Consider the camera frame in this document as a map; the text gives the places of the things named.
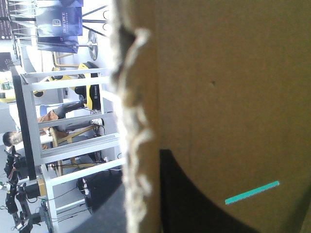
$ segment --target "blue banner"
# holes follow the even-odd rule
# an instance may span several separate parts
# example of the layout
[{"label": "blue banner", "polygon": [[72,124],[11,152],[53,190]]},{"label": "blue banner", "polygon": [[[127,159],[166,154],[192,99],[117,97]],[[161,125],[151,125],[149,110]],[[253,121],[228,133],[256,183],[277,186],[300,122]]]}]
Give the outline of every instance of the blue banner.
[{"label": "blue banner", "polygon": [[37,0],[38,7],[82,7],[83,0]]},{"label": "blue banner", "polygon": [[79,43],[76,36],[38,37],[37,46],[39,50],[77,53]]},{"label": "blue banner", "polygon": [[82,35],[82,8],[37,8],[36,22],[40,37]]}]

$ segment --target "box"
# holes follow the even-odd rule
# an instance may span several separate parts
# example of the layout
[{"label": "box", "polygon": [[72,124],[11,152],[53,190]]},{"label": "box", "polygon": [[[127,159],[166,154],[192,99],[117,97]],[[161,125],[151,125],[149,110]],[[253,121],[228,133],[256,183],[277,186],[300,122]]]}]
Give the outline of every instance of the box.
[{"label": "box", "polygon": [[310,2],[117,4],[112,46],[122,65],[113,79],[127,129],[129,232],[161,230],[160,149],[238,222],[300,232],[311,198]]}]

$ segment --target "torn cardboard edge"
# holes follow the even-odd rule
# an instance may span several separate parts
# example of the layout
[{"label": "torn cardboard edge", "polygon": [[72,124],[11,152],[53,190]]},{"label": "torn cardboard edge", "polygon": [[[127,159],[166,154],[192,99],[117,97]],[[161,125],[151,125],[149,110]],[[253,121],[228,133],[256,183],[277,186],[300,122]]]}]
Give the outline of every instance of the torn cardboard edge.
[{"label": "torn cardboard edge", "polygon": [[120,102],[115,104],[115,108],[121,135],[121,150],[126,158],[123,183],[127,230],[137,233],[139,224],[147,213],[144,200],[152,192],[146,175],[139,172],[139,150],[142,144],[153,139],[154,134],[142,106],[140,80],[132,77],[131,69],[148,43],[150,32],[144,28],[134,30],[129,27],[130,19],[124,19],[124,4],[122,1],[113,1],[114,31],[111,35],[111,48],[114,67],[111,77],[114,92],[120,97]]}]

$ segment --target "seated man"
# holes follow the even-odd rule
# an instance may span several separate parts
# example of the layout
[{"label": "seated man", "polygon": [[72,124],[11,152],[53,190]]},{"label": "seated man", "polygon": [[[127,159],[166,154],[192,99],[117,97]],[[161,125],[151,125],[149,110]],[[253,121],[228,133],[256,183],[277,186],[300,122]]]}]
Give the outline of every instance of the seated man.
[{"label": "seated man", "polygon": [[[82,109],[84,108],[84,100],[76,103],[64,103],[61,106],[59,106],[57,109],[54,109],[52,111],[49,111],[46,115],[39,117],[38,122],[45,122],[50,120],[58,120],[63,119],[66,117],[66,113],[69,113],[74,110]],[[68,132],[74,131],[76,129],[84,128],[91,125],[98,125],[103,126],[103,120],[102,119],[94,119],[90,121],[84,121],[80,123],[71,123],[67,125],[60,125],[54,127],[56,130],[57,137],[63,138],[68,135]],[[40,134],[49,134],[49,128],[43,128],[40,129]],[[4,145],[7,147],[10,147],[12,145],[17,145],[22,141],[22,134],[21,132],[14,131],[14,132],[6,132],[2,137]]]}]

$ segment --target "black shape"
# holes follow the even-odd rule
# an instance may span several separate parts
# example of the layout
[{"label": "black shape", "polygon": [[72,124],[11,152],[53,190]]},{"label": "black shape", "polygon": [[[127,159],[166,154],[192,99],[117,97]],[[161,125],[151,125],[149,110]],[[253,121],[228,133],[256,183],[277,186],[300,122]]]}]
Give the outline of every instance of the black shape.
[{"label": "black shape", "polygon": [[23,137],[23,144],[24,144],[24,150],[25,150],[25,156],[27,160],[27,168],[28,168],[28,175],[29,180],[36,180],[36,173],[35,173],[35,164],[34,164],[34,156],[33,156],[33,150],[31,148],[31,140],[30,140],[30,134],[28,129],[28,120],[26,116],[26,108],[25,108],[25,101],[23,96],[23,90],[22,90],[22,84],[21,79],[16,71],[16,68],[14,66],[10,66],[10,70],[12,73],[13,78],[13,84],[14,84],[14,91],[15,91],[15,97],[16,97],[16,103],[17,103],[17,109],[18,109],[18,116],[20,121],[20,127],[21,127],[21,133]]},{"label": "black shape", "polygon": [[25,191],[27,193],[28,199],[33,199],[33,198],[37,198],[41,196],[38,183],[34,183],[32,185],[26,186]]},{"label": "black shape", "polygon": [[31,218],[33,219],[33,224],[39,224],[42,222],[40,213],[32,214]]},{"label": "black shape", "polygon": [[[94,63],[91,62],[87,62],[84,63],[87,68],[92,69],[92,68],[98,68]],[[95,78],[98,77],[97,73],[91,73],[91,78]],[[85,76],[84,75],[79,75],[79,79],[84,79]],[[74,92],[77,95],[82,95],[83,98],[86,100],[87,96],[86,96],[86,86],[77,86],[74,90]],[[92,110],[100,110],[101,109],[101,94],[100,94],[100,90],[99,90],[99,85],[91,85],[90,87],[90,97],[92,99],[92,103],[93,103],[93,109]]]},{"label": "black shape", "polygon": [[170,150],[160,151],[161,218],[164,233],[256,233],[206,198]]},{"label": "black shape", "polygon": [[70,233],[126,233],[125,216],[124,186],[120,185],[96,213]]},{"label": "black shape", "polygon": [[38,92],[36,92],[36,93],[34,93],[34,95],[36,96],[36,97],[41,97],[41,96],[43,96],[43,94],[44,94],[44,92],[43,91],[38,91]]},{"label": "black shape", "polygon": [[[88,195],[85,195],[82,179],[86,181]],[[84,194],[86,206],[90,208],[91,213],[96,212],[121,184],[122,173],[117,171],[101,171],[78,179],[78,189]]]}]

